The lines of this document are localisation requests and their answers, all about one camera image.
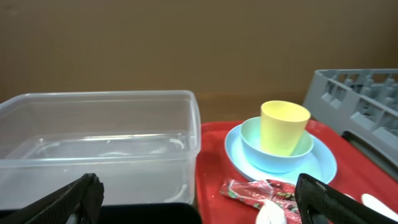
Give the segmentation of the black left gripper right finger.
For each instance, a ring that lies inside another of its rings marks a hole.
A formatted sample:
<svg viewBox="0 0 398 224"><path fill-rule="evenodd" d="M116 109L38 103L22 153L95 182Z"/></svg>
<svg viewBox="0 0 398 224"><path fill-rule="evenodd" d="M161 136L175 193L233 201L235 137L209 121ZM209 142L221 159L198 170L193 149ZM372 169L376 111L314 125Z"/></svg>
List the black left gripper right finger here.
<svg viewBox="0 0 398 224"><path fill-rule="evenodd" d="M308 174L300 174L295 200L303 224L397 224Z"/></svg>

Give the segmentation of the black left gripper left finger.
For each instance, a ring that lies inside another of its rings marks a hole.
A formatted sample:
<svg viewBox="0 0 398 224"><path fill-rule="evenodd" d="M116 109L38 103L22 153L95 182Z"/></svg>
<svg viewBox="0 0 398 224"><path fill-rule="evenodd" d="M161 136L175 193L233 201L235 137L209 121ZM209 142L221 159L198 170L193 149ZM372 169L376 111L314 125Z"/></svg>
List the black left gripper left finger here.
<svg viewBox="0 0 398 224"><path fill-rule="evenodd" d="M16 211L3 211L1 223L97 223L104 200L104 184L94 173Z"/></svg>

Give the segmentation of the light blue plate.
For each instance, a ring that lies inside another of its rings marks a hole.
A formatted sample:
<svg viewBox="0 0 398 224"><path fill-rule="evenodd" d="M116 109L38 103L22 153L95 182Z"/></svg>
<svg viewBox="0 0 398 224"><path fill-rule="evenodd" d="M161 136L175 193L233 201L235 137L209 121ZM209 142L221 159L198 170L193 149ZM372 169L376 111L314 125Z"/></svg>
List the light blue plate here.
<svg viewBox="0 0 398 224"><path fill-rule="evenodd" d="M243 145L239 136L241 126L235 126L225 137L224 148L228 159L245 179L255 180L274 179L290 184L296 184L301 173L306 173L321 182L330 183L337 173L337 163L333 153L321 140L313 136L314 148L293 171L275 174L262 171L249 163L243 153Z"/></svg>

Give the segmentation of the white tissue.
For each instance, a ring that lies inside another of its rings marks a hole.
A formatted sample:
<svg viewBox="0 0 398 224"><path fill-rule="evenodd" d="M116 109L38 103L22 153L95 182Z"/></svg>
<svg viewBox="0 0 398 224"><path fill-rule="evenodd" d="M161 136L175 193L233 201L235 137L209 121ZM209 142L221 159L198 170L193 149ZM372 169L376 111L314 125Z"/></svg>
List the white tissue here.
<svg viewBox="0 0 398 224"><path fill-rule="evenodd" d="M265 200L255 224L287 224L287 219L282 208L271 200Z"/></svg>

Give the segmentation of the white plastic spoon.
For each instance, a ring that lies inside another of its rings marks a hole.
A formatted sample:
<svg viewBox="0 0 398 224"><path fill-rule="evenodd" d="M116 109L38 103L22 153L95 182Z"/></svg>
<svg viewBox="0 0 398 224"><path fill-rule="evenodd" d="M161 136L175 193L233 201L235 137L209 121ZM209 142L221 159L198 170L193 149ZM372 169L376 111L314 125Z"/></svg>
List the white plastic spoon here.
<svg viewBox="0 0 398 224"><path fill-rule="evenodd" d="M382 203L378 198L374 197L370 194L362 194L361 196L362 203L371 208L372 210L394 220L398 221L398 214L389 208L386 204Z"/></svg>

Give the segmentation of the red snack wrapper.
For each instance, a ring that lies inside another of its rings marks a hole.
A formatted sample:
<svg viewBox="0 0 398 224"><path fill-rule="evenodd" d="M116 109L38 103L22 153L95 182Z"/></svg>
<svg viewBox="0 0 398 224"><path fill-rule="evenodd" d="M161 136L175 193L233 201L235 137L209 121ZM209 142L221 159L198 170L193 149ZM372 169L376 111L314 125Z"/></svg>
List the red snack wrapper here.
<svg viewBox="0 0 398 224"><path fill-rule="evenodd" d="M295 200L295 185L279 180L257 180L254 182L239 182L227 179L220 193L258 210L265 200L271 200L283 209L288 224L301 223L300 212Z"/></svg>

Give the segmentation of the yellow plastic cup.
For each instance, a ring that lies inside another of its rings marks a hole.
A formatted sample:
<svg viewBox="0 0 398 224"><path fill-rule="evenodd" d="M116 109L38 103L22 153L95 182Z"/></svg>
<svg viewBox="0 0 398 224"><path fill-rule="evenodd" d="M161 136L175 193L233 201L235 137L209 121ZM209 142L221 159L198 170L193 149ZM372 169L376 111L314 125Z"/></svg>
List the yellow plastic cup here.
<svg viewBox="0 0 398 224"><path fill-rule="evenodd" d="M311 117L308 109L289 101L273 100L261 105L261 149L290 156Z"/></svg>

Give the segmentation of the light blue bowl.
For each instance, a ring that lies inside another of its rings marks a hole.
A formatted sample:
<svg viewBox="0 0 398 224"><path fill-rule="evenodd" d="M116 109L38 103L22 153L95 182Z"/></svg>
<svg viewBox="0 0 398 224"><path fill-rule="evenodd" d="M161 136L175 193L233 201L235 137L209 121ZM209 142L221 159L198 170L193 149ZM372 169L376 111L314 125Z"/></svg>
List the light blue bowl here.
<svg viewBox="0 0 398 224"><path fill-rule="evenodd" d="M260 117L244 121L239 136L248 162L262 171L277 174L292 172L303 164L314 148L312 135L304 131L291 156L277 156L262 151Z"/></svg>

